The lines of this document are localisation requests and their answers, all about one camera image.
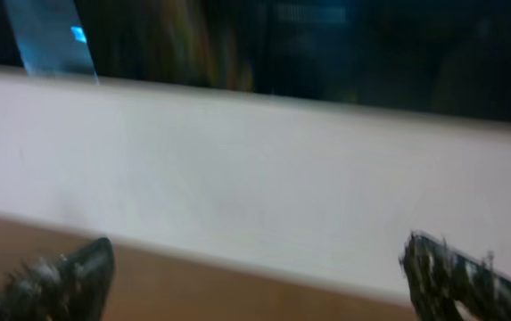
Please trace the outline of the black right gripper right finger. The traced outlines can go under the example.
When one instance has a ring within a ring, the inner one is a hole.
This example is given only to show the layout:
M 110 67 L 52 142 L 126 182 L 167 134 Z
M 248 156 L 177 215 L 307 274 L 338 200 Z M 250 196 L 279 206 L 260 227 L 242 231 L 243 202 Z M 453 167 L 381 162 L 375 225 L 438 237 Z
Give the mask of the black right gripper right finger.
M 400 264 L 419 319 L 462 320 L 458 306 L 477 320 L 511 321 L 511 277 L 421 231 L 410 234 Z

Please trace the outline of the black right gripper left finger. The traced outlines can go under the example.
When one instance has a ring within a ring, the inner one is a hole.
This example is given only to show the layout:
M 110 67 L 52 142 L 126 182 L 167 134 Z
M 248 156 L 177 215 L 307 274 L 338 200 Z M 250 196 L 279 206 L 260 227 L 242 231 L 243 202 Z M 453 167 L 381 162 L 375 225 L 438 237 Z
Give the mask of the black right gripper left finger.
M 114 273 L 106 237 L 57 259 L 25 263 L 0 285 L 0 321 L 99 321 Z

